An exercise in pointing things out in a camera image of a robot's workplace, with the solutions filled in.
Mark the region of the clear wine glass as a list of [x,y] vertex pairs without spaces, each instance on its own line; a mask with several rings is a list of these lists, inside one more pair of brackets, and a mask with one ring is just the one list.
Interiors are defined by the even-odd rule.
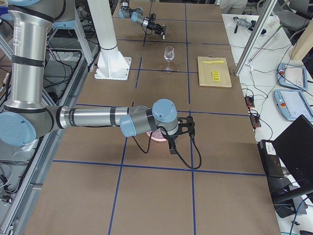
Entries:
[[175,49],[173,47],[166,47],[164,50],[164,59],[167,61],[167,67],[165,70],[171,72],[172,68],[170,67],[170,62],[173,61],[175,57]]

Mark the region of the pink plastic bowl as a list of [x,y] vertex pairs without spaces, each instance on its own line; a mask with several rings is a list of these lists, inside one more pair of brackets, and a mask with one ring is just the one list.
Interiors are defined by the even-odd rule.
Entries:
[[151,139],[158,142],[164,142],[167,141],[166,138],[163,136],[162,132],[160,130],[157,130],[155,132],[148,131],[146,132],[148,136],[151,136]]

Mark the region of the yellow plastic knife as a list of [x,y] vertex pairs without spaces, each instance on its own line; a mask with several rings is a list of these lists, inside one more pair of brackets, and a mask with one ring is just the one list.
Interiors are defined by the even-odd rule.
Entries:
[[223,60],[215,60],[215,61],[203,61],[205,64],[222,64],[224,63]]

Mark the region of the bamboo cutting board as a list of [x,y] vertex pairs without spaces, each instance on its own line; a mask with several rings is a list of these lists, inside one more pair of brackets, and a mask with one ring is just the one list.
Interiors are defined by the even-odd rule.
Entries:
[[200,86],[232,87],[225,58],[198,56],[197,61]]

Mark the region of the black box with label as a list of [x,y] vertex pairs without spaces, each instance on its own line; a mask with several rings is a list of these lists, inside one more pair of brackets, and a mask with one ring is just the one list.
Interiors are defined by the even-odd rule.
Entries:
[[268,177],[284,178],[290,175],[285,166],[282,166],[271,140],[260,140],[257,143],[263,169]]

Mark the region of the black monitor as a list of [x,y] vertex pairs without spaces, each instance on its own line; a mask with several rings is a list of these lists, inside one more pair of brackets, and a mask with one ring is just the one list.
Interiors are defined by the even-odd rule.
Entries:
[[274,141],[273,147],[300,187],[272,197],[280,203],[313,192],[313,124],[300,115]]

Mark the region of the teach pendant near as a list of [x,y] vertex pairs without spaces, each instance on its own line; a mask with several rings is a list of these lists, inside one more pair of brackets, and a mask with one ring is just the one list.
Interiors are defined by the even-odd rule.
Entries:
[[313,120],[313,110],[301,91],[276,89],[274,99],[282,116],[287,121],[294,121],[300,115],[309,121]]

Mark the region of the teach pendant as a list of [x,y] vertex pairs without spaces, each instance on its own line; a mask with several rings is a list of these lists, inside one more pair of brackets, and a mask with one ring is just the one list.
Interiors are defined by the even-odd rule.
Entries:
[[304,66],[280,63],[277,69],[277,80],[282,87],[308,90],[307,69]]
[[313,110],[301,91],[276,89],[274,99],[282,116],[287,121],[294,121],[300,115],[309,121],[313,120]]

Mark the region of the teach pendant far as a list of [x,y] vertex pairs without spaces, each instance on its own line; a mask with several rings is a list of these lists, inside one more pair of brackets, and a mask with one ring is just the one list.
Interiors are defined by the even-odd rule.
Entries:
[[307,69],[304,66],[280,63],[277,69],[277,80],[282,87],[308,90]]

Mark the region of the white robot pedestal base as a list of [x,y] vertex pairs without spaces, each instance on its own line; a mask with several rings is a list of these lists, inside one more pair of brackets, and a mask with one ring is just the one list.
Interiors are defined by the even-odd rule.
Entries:
[[88,5],[100,45],[94,77],[126,81],[132,59],[124,57],[118,49],[109,1],[89,0]]

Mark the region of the aluminium frame post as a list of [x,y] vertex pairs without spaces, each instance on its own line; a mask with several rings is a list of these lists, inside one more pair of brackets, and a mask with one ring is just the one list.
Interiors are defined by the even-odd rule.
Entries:
[[268,17],[270,16],[274,6],[276,5],[277,0],[267,0],[265,2],[265,6],[261,12],[261,15],[259,16],[256,26],[254,30],[251,33],[251,36],[249,37],[249,40],[247,42],[247,45],[245,46],[245,49],[240,57],[240,60],[236,66],[236,69],[234,71],[234,74],[238,76],[245,65],[246,61],[248,60],[248,56],[250,52],[252,51],[254,44],[256,43],[258,37],[261,34],[261,31],[263,29],[264,24],[266,23]]

